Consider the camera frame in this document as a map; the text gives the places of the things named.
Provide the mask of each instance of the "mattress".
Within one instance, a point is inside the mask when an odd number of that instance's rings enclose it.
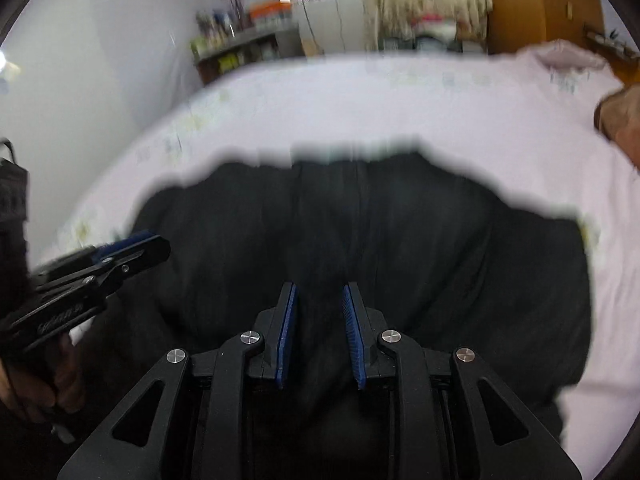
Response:
[[[124,236],[155,190],[192,184],[230,158],[287,166],[297,156],[419,147],[511,205],[579,220],[593,341],[582,380],[558,400],[564,448],[589,480],[640,410],[640,178],[593,129],[599,99],[619,87],[600,58],[561,43],[515,56],[363,54],[255,65],[140,137],[91,186],[42,259]]]

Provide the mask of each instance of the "triangular cutout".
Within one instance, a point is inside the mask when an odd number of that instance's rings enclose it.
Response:
[[[162,390],[164,390],[164,382],[153,382],[149,389],[116,424],[111,435],[116,440],[129,442],[138,447],[145,447],[149,440],[151,426],[156,418]]]
[[[487,380],[478,381],[478,390],[497,446],[504,446],[529,434],[529,430]]]

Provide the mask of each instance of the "silver screw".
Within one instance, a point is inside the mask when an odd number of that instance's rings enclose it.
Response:
[[[387,343],[397,343],[402,338],[402,335],[396,330],[385,330],[382,333],[382,339]]]
[[[471,348],[458,348],[456,357],[464,363],[470,363],[476,358],[476,353]]]
[[[175,350],[171,350],[166,355],[166,360],[175,365],[176,363],[182,361],[185,357],[187,357],[187,354],[184,353],[184,350],[182,350],[181,348],[176,348]]]
[[[252,345],[260,341],[260,334],[254,332],[253,330],[249,330],[248,332],[244,332],[240,336],[240,341],[242,341],[245,345]]]

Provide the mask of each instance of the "blue gripper pad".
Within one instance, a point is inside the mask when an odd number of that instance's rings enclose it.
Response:
[[[294,308],[297,288],[295,285],[291,285],[291,291],[289,293],[289,301],[287,301],[287,309],[284,313],[284,320],[282,321],[282,330],[280,331],[280,338],[278,339],[278,351],[277,365],[276,365],[276,384],[279,389],[283,389],[284,383],[287,380],[289,373],[289,359],[291,357],[291,344],[293,342],[293,328],[296,323],[296,309]]]
[[[364,342],[348,285],[345,285],[342,290],[342,312],[344,313],[347,342],[351,354],[351,370],[358,383],[358,389],[362,390],[367,383],[367,374],[364,369]]]
[[[132,234],[129,238],[125,238],[124,240],[119,240],[114,242],[113,244],[103,245],[98,248],[96,253],[92,256],[92,261],[94,265],[100,263],[103,259],[107,258],[113,253],[117,253],[127,247],[137,244],[138,242],[142,242],[147,238],[151,238],[155,236],[151,231],[140,231],[135,234]]]

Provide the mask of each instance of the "human hand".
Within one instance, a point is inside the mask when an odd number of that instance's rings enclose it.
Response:
[[[84,383],[71,338],[65,334],[52,344],[56,350],[52,372],[57,392],[28,371],[0,360],[0,400],[23,420],[44,422],[42,410],[55,405],[67,413],[75,413],[84,406]]]

